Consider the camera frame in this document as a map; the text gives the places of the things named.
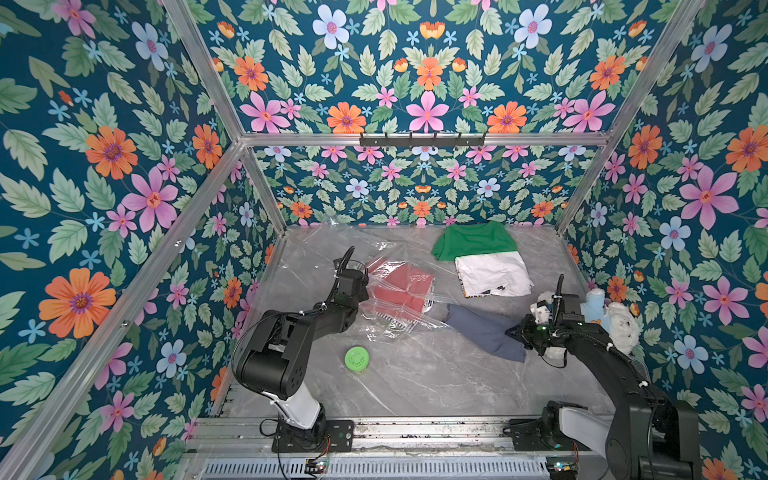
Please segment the navy blue garment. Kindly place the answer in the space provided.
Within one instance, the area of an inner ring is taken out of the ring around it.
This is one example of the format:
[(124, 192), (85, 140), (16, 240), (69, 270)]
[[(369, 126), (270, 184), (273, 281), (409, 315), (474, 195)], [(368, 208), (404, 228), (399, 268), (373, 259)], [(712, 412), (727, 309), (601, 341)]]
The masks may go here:
[(492, 356), (513, 362), (525, 361), (524, 345), (507, 334), (520, 324), (519, 320), (450, 304), (444, 323)]

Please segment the red garment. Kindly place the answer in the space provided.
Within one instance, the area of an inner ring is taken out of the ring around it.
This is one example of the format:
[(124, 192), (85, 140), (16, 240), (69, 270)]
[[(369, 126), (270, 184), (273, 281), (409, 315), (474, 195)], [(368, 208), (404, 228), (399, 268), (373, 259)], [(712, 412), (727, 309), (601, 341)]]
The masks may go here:
[(377, 312), (394, 317), (422, 314), (432, 308), (432, 274), (408, 262), (383, 262), (371, 274), (371, 300)]

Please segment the bag of clothes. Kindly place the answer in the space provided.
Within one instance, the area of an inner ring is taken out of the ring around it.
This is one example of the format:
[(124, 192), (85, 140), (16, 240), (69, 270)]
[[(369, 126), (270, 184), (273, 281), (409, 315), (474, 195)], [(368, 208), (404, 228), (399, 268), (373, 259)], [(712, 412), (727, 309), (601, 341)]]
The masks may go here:
[(369, 299), (360, 310), (367, 340), (394, 342), (445, 329), (448, 306), (455, 302), (450, 284), (440, 278), (447, 271), (404, 242), (383, 240), (370, 247)]

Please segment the white garment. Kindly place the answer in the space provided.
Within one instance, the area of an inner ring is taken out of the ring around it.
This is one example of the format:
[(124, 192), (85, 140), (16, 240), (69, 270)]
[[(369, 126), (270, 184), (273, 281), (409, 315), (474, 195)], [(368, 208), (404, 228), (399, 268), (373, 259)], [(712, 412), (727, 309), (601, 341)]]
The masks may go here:
[(455, 268), (467, 298), (523, 297), (534, 286), (517, 251), (457, 257)]

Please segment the green tank top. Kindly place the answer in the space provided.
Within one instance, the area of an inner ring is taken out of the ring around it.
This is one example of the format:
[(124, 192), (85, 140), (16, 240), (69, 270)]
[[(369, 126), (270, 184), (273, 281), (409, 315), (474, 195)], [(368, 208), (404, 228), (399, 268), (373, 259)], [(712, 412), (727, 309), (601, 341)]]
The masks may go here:
[(517, 250), (517, 243), (504, 224), (454, 224), (444, 229), (432, 249), (432, 256), (438, 261), (453, 261), (458, 257)]

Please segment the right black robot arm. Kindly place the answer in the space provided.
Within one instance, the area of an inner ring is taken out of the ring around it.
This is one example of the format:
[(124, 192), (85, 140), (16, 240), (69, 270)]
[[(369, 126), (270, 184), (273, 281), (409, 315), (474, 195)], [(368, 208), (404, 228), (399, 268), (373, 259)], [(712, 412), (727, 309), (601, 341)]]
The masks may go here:
[(556, 429), (600, 454), (615, 479), (700, 479), (695, 409), (670, 400), (602, 325), (587, 321), (579, 298), (562, 292), (563, 280), (545, 323), (528, 313), (506, 335), (539, 356), (562, 348), (578, 359), (607, 393), (614, 415), (607, 423), (583, 408), (559, 406)]

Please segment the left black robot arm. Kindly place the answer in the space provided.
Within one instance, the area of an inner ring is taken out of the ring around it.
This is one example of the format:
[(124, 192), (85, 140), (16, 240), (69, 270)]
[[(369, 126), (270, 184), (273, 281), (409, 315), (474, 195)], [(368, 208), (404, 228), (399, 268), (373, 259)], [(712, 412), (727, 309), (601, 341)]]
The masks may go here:
[(264, 312), (236, 347), (234, 379), (268, 399), (278, 419), (301, 433), (314, 433), (324, 423), (324, 407), (304, 382), (314, 342), (346, 332), (368, 300), (367, 267), (353, 259), (354, 252), (351, 246), (334, 261), (333, 285), (325, 300), (309, 310)]

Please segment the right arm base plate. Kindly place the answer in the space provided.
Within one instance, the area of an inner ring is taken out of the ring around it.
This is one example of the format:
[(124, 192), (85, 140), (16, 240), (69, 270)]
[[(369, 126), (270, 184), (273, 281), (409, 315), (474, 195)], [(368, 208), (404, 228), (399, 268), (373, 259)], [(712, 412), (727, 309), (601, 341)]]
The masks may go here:
[(512, 418), (502, 428), (516, 451), (576, 451), (589, 450), (584, 444), (568, 437), (561, 428), (559, 414), (570, 404), (550, 402), (535, 418)]

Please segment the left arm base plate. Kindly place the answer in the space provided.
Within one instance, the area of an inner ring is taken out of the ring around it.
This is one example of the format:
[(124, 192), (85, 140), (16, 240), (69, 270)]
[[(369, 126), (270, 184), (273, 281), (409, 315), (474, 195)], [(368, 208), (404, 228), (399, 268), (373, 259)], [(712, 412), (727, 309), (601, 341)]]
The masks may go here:
[(302, 430), (279, 421), (272, 436), (273, 453), (350, 452), (354, 439), (352, 420), (319, 420), (311, 429)]

